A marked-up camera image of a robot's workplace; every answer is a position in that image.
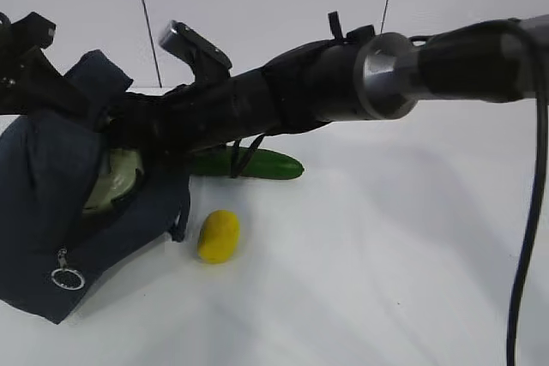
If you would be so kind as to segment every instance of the black strap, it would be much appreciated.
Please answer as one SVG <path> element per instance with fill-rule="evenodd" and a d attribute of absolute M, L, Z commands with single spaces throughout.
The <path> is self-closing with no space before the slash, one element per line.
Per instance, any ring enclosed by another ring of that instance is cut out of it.
<path fill-rule="evenodd" d="M 251 157 L 254 155 L 256 150 L 259 148 L 261 143 L 263 142 L 263 139 L 265 138 L 265 135 L 259 135 L 248 147 L 248 150 L 244 153 L 242 156 L 242 159 L 239 159 L 240 155 L 240 142 L 241 140 L 237 140 L 234 142 L 234 145 L 232 145 L 232 153 L 231 153 L 231 178 L 235 179 L 238 176 L 242 174 L 246 166 L 250 163 Z"/>
<path fill-rule="evenodd" d="M 337 12 L 328 15 L 329 29 L 336 40 L 343 40 L 343 31 L 341 30 L 340 16 Z"/>

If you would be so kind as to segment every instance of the black bracket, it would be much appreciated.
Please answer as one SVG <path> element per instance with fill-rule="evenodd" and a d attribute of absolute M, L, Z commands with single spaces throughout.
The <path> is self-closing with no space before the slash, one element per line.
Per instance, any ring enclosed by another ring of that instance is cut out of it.
<path fill-rule="evenodd" d="M 87 114 L 86 97 L 42 52 L 53 42 L 55 28 L 34 12 L 15 23 L 0 13 L 0 114 L 27 114 L 45 107 L 75 117 Z"/>
<path fill-rule="evenodd" d="M 187 63 L 196 83 L 217 83 L 231 77 L 232 63 L 227 55 L 184 23 L 171 21 L 160 37 L 160 47 Z"/>

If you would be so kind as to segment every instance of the white wall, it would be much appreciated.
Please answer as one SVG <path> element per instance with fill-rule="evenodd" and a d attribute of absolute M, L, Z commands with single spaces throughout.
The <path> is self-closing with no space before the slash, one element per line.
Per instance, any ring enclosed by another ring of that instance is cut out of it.
<path fill-rule="evenodd" d="M 140 0 L 71 2 L 0 0 L 0 9 L 51 16 L 59 28 L 49 56 L 60 68 L 101 47 L 137 86 L 156 85 Z M 436 33 L 547 13 L 547 4 L 389 0 L 385 30 Z M 384 5 L 147 0 L 154 33 L 184 21 L 231 57 L 235 73 L 328 37 L 333 9 L 347 29 L 379 29 Z M 165 85 L 191 80 L 157 52 Z M 190 244 L 160 241 L 109 273 L 59 327 L 0 305 L 2 364 L 58 364 L 60 352 L 82 365 L 504 363 L 534 162 L 531 103 L 429 103 L 398 122 L 334 124 L 265 146 L 302 160 L 304 176 L 192 183 L 191 230 L 216 208 L 241 218 L 233 261 L 206 267 Z M 520 365 L 549 358 L 546 216 L 524 298 Z"/>

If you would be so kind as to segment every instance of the green vegetable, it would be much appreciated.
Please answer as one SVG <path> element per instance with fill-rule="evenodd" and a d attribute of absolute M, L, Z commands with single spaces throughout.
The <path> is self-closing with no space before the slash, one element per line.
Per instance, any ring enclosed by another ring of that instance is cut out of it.
<path fill-rule="evenodd" d="M 240 148 L 239 157 L 247 147 Z M 197 154 L 190 162 L 190 173 L 197 176 L 229 176 L 231 148 L 221 148 Z M 291 180 L 300 177 L 305 168 L 296 159 L 272 150 L 257 149 L 240 176 L 271 180 Z"/>

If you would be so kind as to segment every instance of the dark blue bag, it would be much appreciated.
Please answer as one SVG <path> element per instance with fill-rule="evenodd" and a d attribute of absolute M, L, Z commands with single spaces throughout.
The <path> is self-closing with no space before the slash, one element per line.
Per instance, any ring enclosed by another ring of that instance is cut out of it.
<path fill-rule="evenodd" d="M 182 241 L 190 207 L 187 170 L 150 160 L 124 207 L 82 217 L 108 153 L 94 126 L 132 80 L 100 51 L 66 77 L 91 102 L 85 122 L 40 111 L 18 117 L 0 137 L 0 299 L 54 323 L 124 257 L 166 231 Z"/>

